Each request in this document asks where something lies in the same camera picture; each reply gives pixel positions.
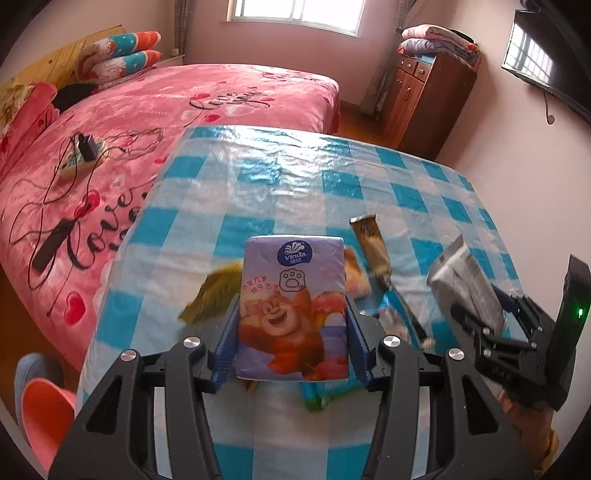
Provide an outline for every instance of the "wooden floor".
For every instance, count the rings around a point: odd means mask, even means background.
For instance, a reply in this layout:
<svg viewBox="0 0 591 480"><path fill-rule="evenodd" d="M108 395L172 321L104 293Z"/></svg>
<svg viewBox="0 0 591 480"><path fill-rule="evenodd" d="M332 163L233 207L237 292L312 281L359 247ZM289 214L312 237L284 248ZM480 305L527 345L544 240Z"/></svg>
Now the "wooden floor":
<svg viewBox="0 0 591 480"><path fill-rule="evenodd" d="M373 118L359 113L355 108L343 105L340 110L340 127L337 137L386 147L386 138Z"/></svg>
<svg viewBox="0 0 591 480"><path fill-rule="evenodd" d="M378 124L350 106L341 109L338 137L385 145ZM14 415L14 371L18 360L30 352L40 352L60 360L66 388L75 391L79 373L69 365L41 334L22 305L4 271L0 269L0 397Z"/></svg>
<svg viewBox="0 0 591 480"><path fill-rule="evenodd" d="M80 374L41 334L0 269L0 397L14 416L14 371L24 355L39 352L57 358L64 367L66 388L76 391Z"/></svg>

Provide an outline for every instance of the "pink slipper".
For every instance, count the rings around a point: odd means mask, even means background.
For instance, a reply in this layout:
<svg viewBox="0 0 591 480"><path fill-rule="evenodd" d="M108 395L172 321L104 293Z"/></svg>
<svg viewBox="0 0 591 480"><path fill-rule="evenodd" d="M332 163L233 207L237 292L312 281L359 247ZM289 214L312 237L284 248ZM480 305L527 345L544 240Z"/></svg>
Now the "pink slipper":
<svg viewBox="0 0 591 480"><path fill-rule="evenodd" d="M76 394L45 378L33 378L21 396L22 426L41 466L49 471L74 422Z"/></svg>

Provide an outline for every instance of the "blue checkered tablecloth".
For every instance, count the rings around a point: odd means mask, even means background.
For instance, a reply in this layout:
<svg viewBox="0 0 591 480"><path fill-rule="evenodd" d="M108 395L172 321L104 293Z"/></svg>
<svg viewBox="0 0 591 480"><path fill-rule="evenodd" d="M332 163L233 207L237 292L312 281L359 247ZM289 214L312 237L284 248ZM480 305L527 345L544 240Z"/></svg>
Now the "blue checkered tablecloth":
<svg viewBox="0 0 591 480"><path fill-rule="evenodd" d="M180 340L186 330L179 312L212 269L242 258L250 236L340 236L362 258L349 219L367 213L377 214L392 279L435 337L438 353L455 340L426 274L460 233L493 283L521 292L491 216L470 183L450 168L308 132L190 128L113 262L78 407L122 350L148 355ZM357 391L321 413L309 413L298 385L288 383L259 384L247 394L229 382L206 397L222 471L226 479L240 480L358 479L379 404L376 394ZM421 412L417 472L428 438L428 414ZM155 422L158 468L166 475L164 416L157 412Z"/></svg>

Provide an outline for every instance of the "pink bedspread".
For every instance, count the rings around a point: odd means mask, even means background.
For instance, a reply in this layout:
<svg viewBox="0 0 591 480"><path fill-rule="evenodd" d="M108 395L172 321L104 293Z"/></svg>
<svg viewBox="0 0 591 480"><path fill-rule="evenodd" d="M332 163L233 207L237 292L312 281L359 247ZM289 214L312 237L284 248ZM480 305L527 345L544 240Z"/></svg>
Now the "pink bedspread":
<svg viewBox="0 0 591 480"><path fill-rule="evenodd" d="M92 337L111 261L175 142L189 125L256 125L334 133L339 87L329 78L250 65L191 65L146 72L65 111L0 185L0 262L51 343L78 369ZM60 146L81 131L119 146L93 173L59 177ZM51 231L72 231L39 274L31 268Z"/></svg>

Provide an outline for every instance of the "metal screw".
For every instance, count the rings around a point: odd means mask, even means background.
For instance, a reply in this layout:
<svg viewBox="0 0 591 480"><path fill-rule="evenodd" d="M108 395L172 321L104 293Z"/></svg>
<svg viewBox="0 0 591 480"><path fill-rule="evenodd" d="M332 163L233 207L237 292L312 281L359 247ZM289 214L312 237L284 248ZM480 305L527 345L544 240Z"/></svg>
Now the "metal screw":
<svg viewBox="0 0 591 480"><path fill-rule="evenodd" d="M396 348L398 345L400 345L400 338L394 335L388 335L384 337L383 341L384 345L389 346L390 348Z"/></svg>
<svg viewBox="0 0 591 480"><path fill-rule="evenodd" d="M199 337L187 337L185 338L183 345L187 348L196 348L201 345L201 339Z"/></svg>
<svg viewBox="0 0 591 480"><path fill-rule="evenodd" d="M131 362L132 360L135 360L135 357L137 356L138 354L135 352L135 350L129 349L121 354L121 359L124 362Z"/></svg>
<svg viewBox="0 0 591 480"><path fill-rule="evenodd" d="M452 348L447 353L451 359L459 362L460 360L464 360L464 352L462 352L459 348Z"/></svg>

